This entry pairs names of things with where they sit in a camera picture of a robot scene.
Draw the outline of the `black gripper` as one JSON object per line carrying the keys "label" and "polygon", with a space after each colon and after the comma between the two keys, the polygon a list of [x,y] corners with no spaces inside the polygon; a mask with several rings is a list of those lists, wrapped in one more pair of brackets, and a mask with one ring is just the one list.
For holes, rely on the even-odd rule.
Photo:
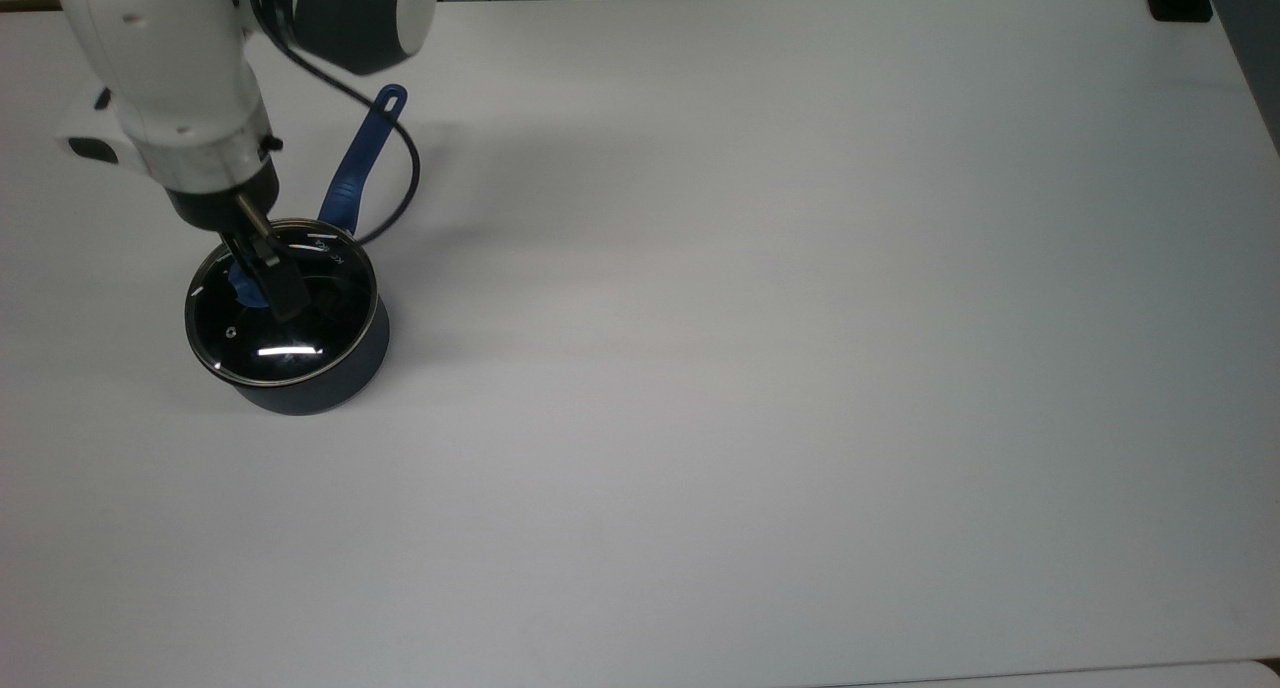
{"label": "black gripper", "polygon": [[[195,193],[170,191],[166,196],[178,217],[192,228],[221,234],[221,242],[241,270],[253,269],[252,231],[238,197],[246,197],[260,217],[268,217],[280,192],[274,160],[266,160],[255,176],[227,191]],[[261,288],[276,322],[291,322],[305,309],[305,278],[294,260],[271,254],[262,260]]]}

